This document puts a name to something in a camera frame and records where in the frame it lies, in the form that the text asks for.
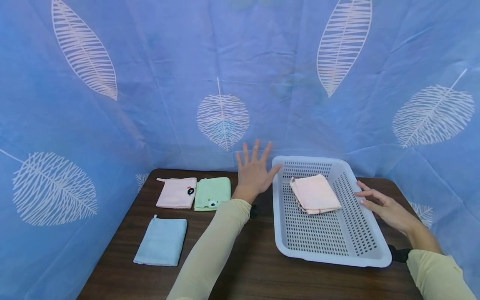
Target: folded towel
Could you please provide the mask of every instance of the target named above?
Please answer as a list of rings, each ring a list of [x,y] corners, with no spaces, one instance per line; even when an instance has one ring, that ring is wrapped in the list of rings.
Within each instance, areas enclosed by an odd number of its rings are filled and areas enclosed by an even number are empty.
[[[300,179],[292,177],[290,186],[300,204],[299,208],[309,215],[342,208],[335,192],[322,174]]]
[[[230,200],[231,196],[230,179],[227,177],[202,179],[197,184],[195,211],[216,210],[220,202]]]
[[[156,203],[157,207],[163,208],[191,208],[197,189],[197,178],[184,179],[161,179],[163,186],[160,197]]]
[[[186,219],[157,219],[154,215],[133,262],[176,267],[186,231]]]

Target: finger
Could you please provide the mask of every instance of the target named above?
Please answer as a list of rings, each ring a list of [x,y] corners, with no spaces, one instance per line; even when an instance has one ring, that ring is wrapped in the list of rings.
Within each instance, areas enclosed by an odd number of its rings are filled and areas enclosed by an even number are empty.
[[[243,164],[246,165],[249,162],[247,143],[244,142],[242,148],[243,148]]]
[[[357,185],[364,191],[368,191],[370,188],[363,182],[361,182],[360,180],[357,181]]]
[[[241,164],[240,152],[237,152],[237,165],[238,165],[239,169],[243,166]]]
[[[272,141],[269,141],[267,144],[267,148],[265,148],[262,158],[260,159],[262,162],[267,162],[268,155],[270,154],[270,149],[272,148]]]
[[[255,146],[253,146],[253,151],[252,151],[252,160],[253,161],[258,160],[258,147],[260,147],[260,140],[256,139],[255,140]]]
[[[384,205],[390,202],[389,197],[385,196],[384,194],[382,194],[379,191],[374,190],[374,189],[369,189],[369,190],[366,190],[366,191],[363,191],[363,192],[356,192],[355,195],[357,195],[358,197],[370,197],[371,196],[371,197],[377,199],[378,201],[380,201]]]
[[[383,213],[383,210],[384,210],[384,208],[382,206],[380,206],[378,204],[375,204],[372,201],[365,200],[365,199],[360,200],[360,203],[363,206],[365,206],[366,208],[368,208],[369,210],[373,211],[374,213],[376,213],[377,215],[382,217],[382,213]]]
[[[268,171],[268,176],[271,178],[271,182],[273,181],[273,178],[275,177],[275,175],[278,173],[278,171],[280,171],[280,169],[282,168],[282,164],[278,164],[278,165],[274,165],[270,171]]]

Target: black object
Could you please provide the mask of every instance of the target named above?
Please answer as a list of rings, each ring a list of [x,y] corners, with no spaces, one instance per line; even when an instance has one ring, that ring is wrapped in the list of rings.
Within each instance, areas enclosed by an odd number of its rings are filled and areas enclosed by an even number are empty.
[[[250,219],[256,219],[256,218],[257,218],[257,205],[254,204],[250,209]]]
[[[388,245],[388,249],[390,249],[390,252],[392,254],[392,260],[399,262],[399,263],[406,263],[408,259],[408,254],[412,249],[400,249],[397,250],[394,246]]]

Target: hand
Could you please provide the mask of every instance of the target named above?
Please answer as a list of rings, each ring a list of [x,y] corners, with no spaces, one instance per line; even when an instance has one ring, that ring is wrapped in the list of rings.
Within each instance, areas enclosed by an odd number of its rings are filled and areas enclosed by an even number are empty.
[[[275,174],[282,167],[282,165],[275,165],[270,171],[267,171],[267,158],[270,153],[270,148],[272,147],[272,142],[268,142],[267,148],[264,150],[260,159],[258,159],[259,147],[260,140],[257,139],[253,147],[252,159],[250,160],[247,143],[243,143],[243,164],[240,153],[237,152],[239,184],[232,198],[242,199],[252,204],[258,194],[268,189],[270,184],[272,184]]]
[[[358,197],[372,196],[373,198],[377,199],[381,205],[365,199],[360,200],[360,203],[376,213],[391,227],[408,236],[415,229],[424,226],[420,220],[409,213],[397,201],[385,196],[379,191],[369,188],[361,181],[358,181],[357,184],[363,190],[363,192],[355,193]]]

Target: white leaf print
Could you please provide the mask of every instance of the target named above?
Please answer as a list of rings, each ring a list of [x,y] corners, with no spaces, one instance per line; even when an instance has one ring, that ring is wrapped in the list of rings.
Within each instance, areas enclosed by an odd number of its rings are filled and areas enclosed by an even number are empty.
[[[443,142],[464,129],[475,112],[473,97],[451,87],[429,86],[396,113],[392,127],[403,148]]]
[[[13,203],[23,221],[60,225],[97,214],[95,187],[78,166],[54,153],[35,152],[14,173]]]
[[[413,202],[408,202],[413,208],[413,211],[419,216],[420,221],[425,224],[426,227],[431,228],[433,223],[433,208],[427,205],[421,205]]]
[[[148,178],[148,173],[145,174],[136,174],[135,177],[137,178],[138,183],[138,191],[140,191]]]
[[[200,131],[212,142],[229,151],[247,131],[250,123],[245,104],[234,95],[222,95],[216,79],[218,95],[208,95],[198,106]]]
[[[96,34],[61,0],[52,0],[52,22],[60,48],[77,76],[92,90],[117,100],[115,69]]]
[[[331,97],[365,44],[372,22],[372,0],[339,0],[325,27],[317,73]]]

